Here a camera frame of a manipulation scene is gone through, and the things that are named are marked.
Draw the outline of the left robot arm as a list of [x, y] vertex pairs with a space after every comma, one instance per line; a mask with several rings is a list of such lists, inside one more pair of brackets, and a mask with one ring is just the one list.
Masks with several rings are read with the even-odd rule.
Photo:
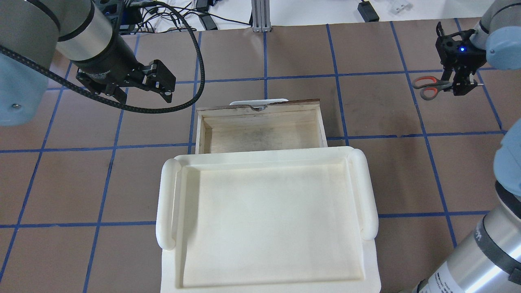
[[35, 116], [55, 52], [78, 68], [77, 80], [93, 94], [121, 105], [123, 87], [172, 101], [176, 78], [159, 60], [145, 66], [92, 0], [2, 0], [1, 125], [26, 124]]

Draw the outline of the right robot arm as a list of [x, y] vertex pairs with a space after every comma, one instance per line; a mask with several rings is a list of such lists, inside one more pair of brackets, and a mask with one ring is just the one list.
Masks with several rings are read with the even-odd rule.
[[[436, 26], [440, 79], [419, 77], [413, 87], [426, 101], [439, 91], [465, 95], [479, 86], [474, 75], [485, 63], [500, 70], [520, 69], [520, 2], [496, 0], [474, 28], [451, 35]], [[411, 293], [519, 293], [521, 290], [521, 153], [516, 122], [495, 153], [493, 170], [499, 205], [428, 278]]]

